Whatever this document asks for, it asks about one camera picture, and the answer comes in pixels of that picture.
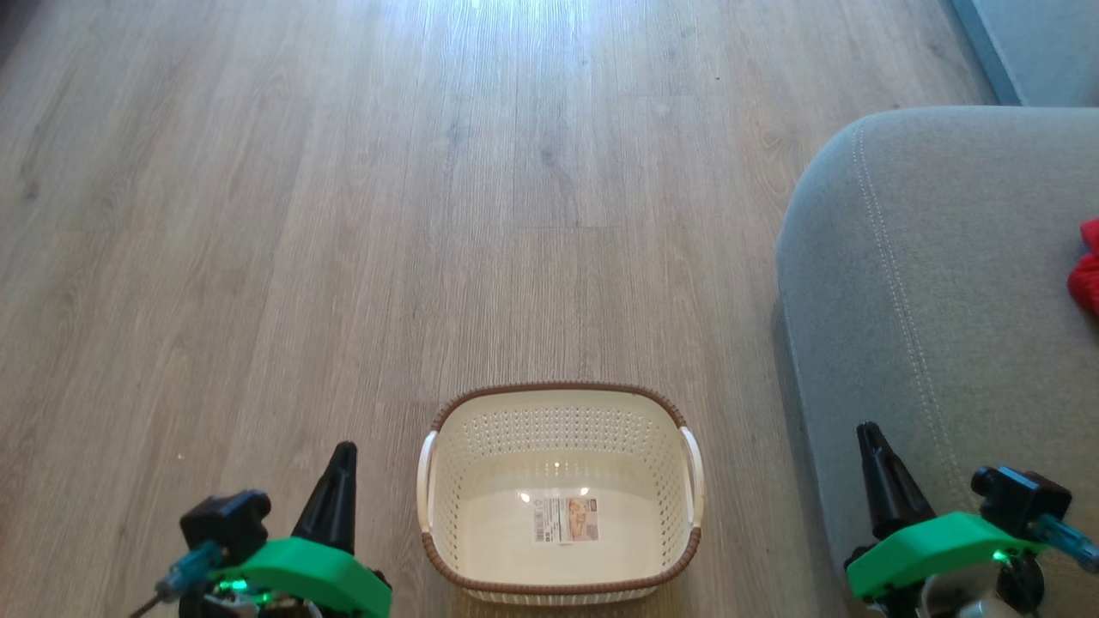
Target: basket rim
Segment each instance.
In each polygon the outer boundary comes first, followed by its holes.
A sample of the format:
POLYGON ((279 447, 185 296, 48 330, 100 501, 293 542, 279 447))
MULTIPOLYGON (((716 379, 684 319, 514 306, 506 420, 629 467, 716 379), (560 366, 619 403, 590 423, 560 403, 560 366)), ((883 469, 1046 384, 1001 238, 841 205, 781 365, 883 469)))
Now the basket rim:
MULTIPOLYGON (((526 393, 531 390, 612 390, 618 393, 628 393, 631 395, 640 395, 642 397, 652 399, 660 406, 671 417, 675 422, 676 428, 686 428, 687 420, 679 412, 679 409, 669 401, 666 397, 642 386, 634 386, 629 384, 614 384, 614 383, 602 383, 602 382, 531 382, 522 384, 511 384, 501 386, 490 386, 486 388, 475 388, 463 393, 462 395, 455 397, 449 402, 447 402, 435 416, 435 420, 431 424, 431 431, 441 432, 443 424, 446 419, 451 416, 454 410, 459 406, 476 399, 478 397, 485 397, 489 395, 504 395, 508 393, 526 393)), ((466 589, 481 592, 481 593, 495 593, 495 594, 510 594, 510 595, 553 595, 553 596, 567 596, 567 595, 601 595, 601 594, 612 594, 622 593, 628 591, 636 591, 642 588, 651 588, 666 584, 678 576, 690 561, 693 560, 695 553, 698 551, 699 542, 702 540, 702 529, 695 526, 691 528, 690 537, 687 539, 687 547, 684 548, 684 553, 680 554, 679 560, 671 564, 671 566, 665 569, 656 575, 651 575, 648 577, 641 577, 636 580, 624 580, 620 582, 606 582, 600 584, 567 584, 567 585, 539 585, 539 584, 507 584, 498 582, 486 582, 482 580, 473 580, 466 577, 446 564, 443 558, 439 554, 439 550, 435 548, 435 540, 431 532, 421 532, 421 540, 423 541, 423 549, 428 553, 428 560, 431 565, 439 571, 440 575, 445 577, 452 584, 460 586, 466 589)))

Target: red fabric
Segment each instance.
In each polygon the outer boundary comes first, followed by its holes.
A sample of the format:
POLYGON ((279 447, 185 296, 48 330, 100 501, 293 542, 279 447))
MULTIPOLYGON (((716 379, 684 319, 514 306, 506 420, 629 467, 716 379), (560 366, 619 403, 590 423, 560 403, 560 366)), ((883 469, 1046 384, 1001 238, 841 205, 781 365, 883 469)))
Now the red fabric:
POLYGON ((1099 219, 1081 224, 1080 235, 1091 253, 1081 257, 1068 275, 1068 291, 1080 307, 1099 313, 1099 219))

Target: wooden floor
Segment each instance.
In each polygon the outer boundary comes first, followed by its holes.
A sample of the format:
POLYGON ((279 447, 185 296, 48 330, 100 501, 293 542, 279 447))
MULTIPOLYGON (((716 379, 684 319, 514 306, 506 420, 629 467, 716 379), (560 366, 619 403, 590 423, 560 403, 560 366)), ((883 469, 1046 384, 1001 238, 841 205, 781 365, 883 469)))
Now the wooden floor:
POLYGON ((393 616, 843 614, 774 241, 844 124, 979 102, 940 3, 4 10, 5 616, 133 609, 214 492, 266 489, 286 534, 344 439, 393 616), (441 402, 550 378, 655 388, 699 438, 702 547, 647 600, 481 605, 423 555, 441 402))

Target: white stitched seam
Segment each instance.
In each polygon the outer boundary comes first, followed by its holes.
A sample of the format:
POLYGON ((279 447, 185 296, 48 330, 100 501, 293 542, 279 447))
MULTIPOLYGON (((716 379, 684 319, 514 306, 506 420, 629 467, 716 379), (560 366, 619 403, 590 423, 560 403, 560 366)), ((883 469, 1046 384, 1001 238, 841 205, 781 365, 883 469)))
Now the white stitched seam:
MULTIPOLYGON (((965 477, 962 476, 962 468, 958 465, 957 456, 954 453, 950 435, 946 432, 946 422, 943 417, 943 410, 942 407, 940 407, 939 405, 939 399, 935 397, 935 389, 931 383, 931 372, 928 369, 928 361, 923 354, 923 346, 920 344, 920 334, 919 332, 917 332, 915 318, 912 316, 912 310, 909 307, 908 294, 904 291, 904 283, 901 280, 900 268, 897 266, 897 258, 896 255, 893 254, 892 243, 889 241, 889 231, 886 229, 885 213, 881 209, 881 203, 878 201, 877 191, 874 190, 874 181, 870 179, 870 169, 869 169, 869 164, 867 163, 866 159, 865 143, 863 140, 863 135, 865 134, 865 122, 863 124, 859 124, 858 129, 859 129, 857 133, 858 153, 859 157, 862 158, 863 174, 866 178, 866 185, 870 191, 870 199, 874 201, 874 208, 877 211, 877 223, 874 225, 875 235, 877 234, 877 230, 880 227, 881 241, 884 241, 885 244, 885 255, 888 257, 889 262, 888 268, 892 273, 891 278, 896 280, 897 291, 900 294, 900 302, 901 302, 900 308, 903 309, 904 320, 908 322, 908 328, 904 328, 902 325, 902 330, 907 332, 907 335, 911 336, 911 343, 913 343, 915 346, 915 358, 919 360, 919 366, 917 367, 913 362, 913 368, 917 369, 917 384, 921 385, 919 386, 920 396, 921 398, 926 396, 926 399, 922 401, 924 415, 928 417, 929 423, 933 422, 931 419, 931 415, 928 412, 928 404, 930 402, 931 404, 930 407, 934 411, 934 417, 935 417, 934 420, 937 421, 937 430, 935 424, 931 424, 931 432, 932 437, 935 440, 935 448, 939 449, 940 451, 939 453, 940 459, 943 460, 944 463, 947 463, 947 465, 951 467, 951 471, 954 473, 955 483, 951 483, 951 493, 954 494, 954 497, 957 500, 958 505, 964 505, 966 504, 966 499, 964 494, 961 492, 959 487, 961 485, 966 484, 965 477), (926 394, 924 394, 924 389, 922 387, 923 380, 926 380, 928 383, 926 394), (941 435, 942 442, 940 442, 940 438, 935 435, 936 433, 941 435)), ((899 316, 900 308, 897 306, 897 297, 895 295, 893 309, 898 310, 898 317, 900 317, 899 316)), ((909 344, 909 342, 907 341, 906 344, 909 345, 910 360, 912 360, 911 358, 912 345, 909 344)), ((977 506, 977 501, 973 496, 970 496, 969 498, 969 504, 972 504, 974 507, 977 506)))
MULTIPOLYGON (((939 430, 936 423, 932 418, 931 410, 928 406, 928 396, 923 388, 923 376, 920 372, 920 365, 917 362, 915 347, 913 345, 912 332, 910 332, 910 323, 906 319, 903 311, 901 310, 901 301, 898 295, 898 287, 900 282, 898 280, 898 274, 890 267, 889 257, 886 253, 886 241, 882 238, 885 232, 885 225, 882 223, 881 230, 878 229, 878 219, 874 216, 874 210, 872 209, 870 196, 873 195, 873 186, 870 186, 870 192, 867 192, 867 185, 869 184, 869 168, 866 164, 865 151, 863 150, 863 134, 866 126, 866 120, 864 119, 855 128, 855 134, 851 140, 851 161, 855 166, 855 175, 858 179, 858 188, 863 194, 863 203, 866 206, 866 216, 870 223, 870 229, 874 232, 874 242, 878 249, 878 256, 881 258, 881 268, 886 273, 886 280, 889 284, 889 296, 892 299, 893 313, 897 316, 897 322, 900 325, 901 334, 904 338, 904 347, 908 351, 908 361, 912 366, 912 377, 915 380, 915 388, 920 395, 920 408, 923 411, 924 422, 928 423, 928 429, 931 430, 931 439, 935 444, 935 451, 937 451, 939 459, 942 463, 947 466, 947 457, 945 456, 945 451, 943 444, 939 437, 939 430), (862 153, 862 161, 856 154, 856 146, 858 153, 862 153)), ((951 483, 952 490, 956 492, 954 483, 951 483)))

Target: beige laundry basket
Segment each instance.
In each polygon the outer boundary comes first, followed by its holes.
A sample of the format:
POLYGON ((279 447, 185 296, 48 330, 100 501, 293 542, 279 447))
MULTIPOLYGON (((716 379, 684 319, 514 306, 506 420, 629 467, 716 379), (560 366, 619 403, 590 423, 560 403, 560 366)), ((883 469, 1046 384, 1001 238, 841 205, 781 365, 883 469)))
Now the beige laundry basket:
POLYGON ((702 459, 679 411, 643 388, 486 388, 435 418, 417 503, 431 563, 477 598, 625 600, 695 556, 702 459))

